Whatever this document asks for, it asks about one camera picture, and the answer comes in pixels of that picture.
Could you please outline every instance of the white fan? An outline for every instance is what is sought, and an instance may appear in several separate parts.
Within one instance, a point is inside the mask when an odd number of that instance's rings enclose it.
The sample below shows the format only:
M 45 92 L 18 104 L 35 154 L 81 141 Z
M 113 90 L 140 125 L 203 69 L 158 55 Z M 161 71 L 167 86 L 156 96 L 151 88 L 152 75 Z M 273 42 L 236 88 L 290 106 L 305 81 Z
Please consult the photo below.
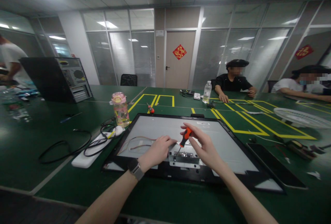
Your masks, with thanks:
M 276 115 L 282 118 L 282 121 L 290 121 L 291 125 L 295 127 L 308 127 L 315 129 L 328 129 L 331 128 L 331 122 L 297 110 L 274 108 Z

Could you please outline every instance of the pink water bottle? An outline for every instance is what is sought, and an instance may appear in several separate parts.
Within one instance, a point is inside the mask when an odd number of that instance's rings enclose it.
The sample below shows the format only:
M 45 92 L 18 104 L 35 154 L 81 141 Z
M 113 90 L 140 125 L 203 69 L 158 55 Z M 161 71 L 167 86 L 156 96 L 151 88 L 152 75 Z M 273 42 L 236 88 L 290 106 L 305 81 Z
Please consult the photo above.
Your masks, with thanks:
M 124 93 L 115 92 L 111 96 L 111 101 L 113 102 L 117 125 L 123 128 L 127 127 L 130 124 L 130 119 Z

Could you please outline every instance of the wristwatch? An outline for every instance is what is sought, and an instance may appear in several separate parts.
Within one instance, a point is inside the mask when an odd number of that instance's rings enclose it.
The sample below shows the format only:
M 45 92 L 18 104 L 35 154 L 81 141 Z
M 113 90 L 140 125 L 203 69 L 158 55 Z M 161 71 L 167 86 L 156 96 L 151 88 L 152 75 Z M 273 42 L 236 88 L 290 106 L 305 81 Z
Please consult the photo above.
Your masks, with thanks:
M 137 159 L 132 159 L 128 164 L 128 168 L 131 174 L 134 175 L 138 181 L 140 181 L 140 179 L 144 176 Z

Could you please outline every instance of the red decoration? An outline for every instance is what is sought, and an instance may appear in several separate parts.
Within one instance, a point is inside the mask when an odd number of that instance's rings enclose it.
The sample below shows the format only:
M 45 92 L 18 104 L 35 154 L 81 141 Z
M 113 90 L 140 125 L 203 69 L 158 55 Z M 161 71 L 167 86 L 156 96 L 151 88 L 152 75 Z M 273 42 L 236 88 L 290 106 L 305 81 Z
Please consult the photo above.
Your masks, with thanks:
M 309 45 L 305 45 L 304 47 L 300 48 L 298 51 L 295 52 L 297 59 L 302 59 L 307 55 L 311 54 L 314 50 Z
M 180 60 L 187 53 L 187 51 L 185 51 L 182 45 L 179 45 L 172 53 L 178 60 Z

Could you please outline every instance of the white shirt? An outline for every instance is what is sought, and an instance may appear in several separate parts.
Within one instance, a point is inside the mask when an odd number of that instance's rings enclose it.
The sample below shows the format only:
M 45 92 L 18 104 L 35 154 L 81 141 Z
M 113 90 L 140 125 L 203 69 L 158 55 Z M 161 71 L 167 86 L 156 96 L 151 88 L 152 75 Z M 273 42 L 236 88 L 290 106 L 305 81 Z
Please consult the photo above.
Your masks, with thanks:
M 281 79 L 272 88 L 271 93 L 281 93 L 281 88 L 289 88 L 294 91 L 303 92 L 303 85 L 297 83 L 294 79 Z M 322 93 L 323 89 L 326 88 L 321 84 L 308 84 L 306 93 Z
M 13 43 L 5 43 L 0 45 L 3 62 L 6 65 L 7 69 L 10 70 L 12 62 L 19 63 L 20 58 L 28 57 L 27 54 L 20 49 L 17 45 Z M 14 80 L 16 80 L 19 84 L 24 85 L 26 87 L 30 87 L 28 82 L 31 81 L 27 72 L 24 70 L 23 66 L 21 69 L 14 75 Z

